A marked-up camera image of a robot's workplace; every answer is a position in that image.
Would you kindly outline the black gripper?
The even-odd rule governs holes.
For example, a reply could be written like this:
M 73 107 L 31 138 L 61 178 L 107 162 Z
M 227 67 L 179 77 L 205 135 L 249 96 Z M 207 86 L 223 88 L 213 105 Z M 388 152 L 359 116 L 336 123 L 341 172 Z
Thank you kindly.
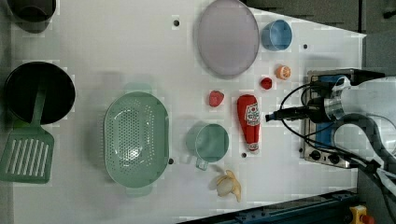
M 317 97 L 309 100 L 307 105 L 281 109 L 280 116 L 276 112 L 265 116 L 266 122 L 281 119 L 310 119 L 314 123 L 331 121 L 326 115 L 324 99 L 322 97 Z

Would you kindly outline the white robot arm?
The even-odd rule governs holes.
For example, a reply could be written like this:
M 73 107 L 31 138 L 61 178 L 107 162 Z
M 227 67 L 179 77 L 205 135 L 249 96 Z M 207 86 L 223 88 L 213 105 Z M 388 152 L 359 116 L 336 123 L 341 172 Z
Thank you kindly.
M 324 130 L 331 133 L 336 133 L 343 125 L 355 125 L 364 132 L 373 151 L 386 165 L 395 163 L 395 156 L 384 144 L 384 128 L 375 121 L 380 118 L 391 125 L 395 123 L 391 118 L 395 100 L 390 97 L 395 92 L 394 77 L 366 80 L 353 86 L 346 76 L 342 76 L 334 83 L 318 80 L 303 85 L 302 89 L 314 90 L 318 97 L 298 107 L 281 106 L 265 119 L 282 122 L 309 119 L 316 124 L 324 123 Z

